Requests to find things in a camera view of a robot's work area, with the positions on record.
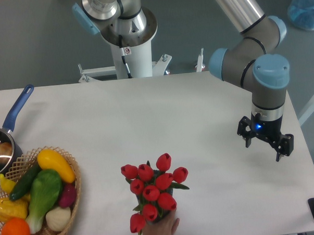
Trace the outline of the person's hand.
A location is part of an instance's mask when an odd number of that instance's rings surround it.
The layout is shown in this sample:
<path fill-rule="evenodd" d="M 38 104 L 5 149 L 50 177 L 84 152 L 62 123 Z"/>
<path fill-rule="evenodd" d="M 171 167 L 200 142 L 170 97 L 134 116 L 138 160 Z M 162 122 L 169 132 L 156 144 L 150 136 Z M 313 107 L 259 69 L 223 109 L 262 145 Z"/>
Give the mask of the person's hand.
<path fill-rule="evenodd" d="M 180 219 L 175 217 L 176 210 L 170 213 L 161 221 L 146 225 L 142 235 L 174 235 L 179 226 Z"/>

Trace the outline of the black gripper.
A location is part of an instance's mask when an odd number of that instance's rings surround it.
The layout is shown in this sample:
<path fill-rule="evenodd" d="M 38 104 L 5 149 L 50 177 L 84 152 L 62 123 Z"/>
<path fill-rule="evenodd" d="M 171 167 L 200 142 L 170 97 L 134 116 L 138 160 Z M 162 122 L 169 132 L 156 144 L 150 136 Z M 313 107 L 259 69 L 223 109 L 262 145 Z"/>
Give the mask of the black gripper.
<path fill-rule="evenodd" d="M 275 161 L 291 155 L 294 149 L 294 136 L 282 134 L 281 124 L 283 109 L 252 110 L 251 118 L 243 117 L 238 123 L 237 134 L 245 140 L 245 147 L 252 143 L 252 138 L 258 138 L 268 143 L 276 152 Z"/>

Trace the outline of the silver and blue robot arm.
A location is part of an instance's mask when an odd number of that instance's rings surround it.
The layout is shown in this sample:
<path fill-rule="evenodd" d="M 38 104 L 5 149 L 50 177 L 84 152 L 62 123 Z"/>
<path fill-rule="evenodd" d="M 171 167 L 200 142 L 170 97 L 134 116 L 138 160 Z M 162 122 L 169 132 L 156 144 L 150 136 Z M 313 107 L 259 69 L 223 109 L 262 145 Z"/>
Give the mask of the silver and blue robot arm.
<path fill-rule="evenodd" d="M 266 16 L 255 0 L 216 0 L 242 35 L 233 49 L 217 49 L 208 69 L 216 78 L 252 94 L 250 117 L 238 123 L 237 133 L 250 145 L 253 138 L 267 142 L 277 158 L 289 156 L 294 137 L 281 133 L 288 60 L 272 53 L 286 36 L 284 22 Z M 141 0 L 81 0 L 72 7 L 78 23 L 90 34 L 101 34 L 111 47 L 119 79 L 159 76 L 152 62 L 151 41 L 157 32 L 154 14 Z"/>

